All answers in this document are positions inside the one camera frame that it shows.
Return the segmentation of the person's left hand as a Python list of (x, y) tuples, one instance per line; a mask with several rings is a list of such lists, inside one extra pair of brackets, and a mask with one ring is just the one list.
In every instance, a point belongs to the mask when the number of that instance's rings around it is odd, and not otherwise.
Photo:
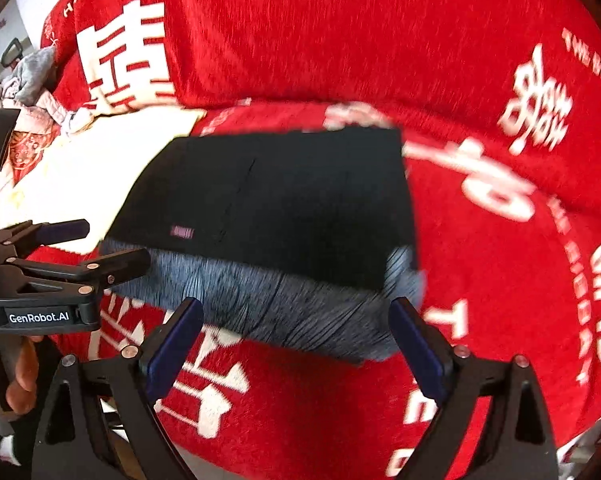
[(29, 413), (36, 405), (39, 360), (36, 344), (43, 336), (25, 337), (15, 364), (14, 379), (6, 389), (5, 399), (12, 411), (20, 416)]

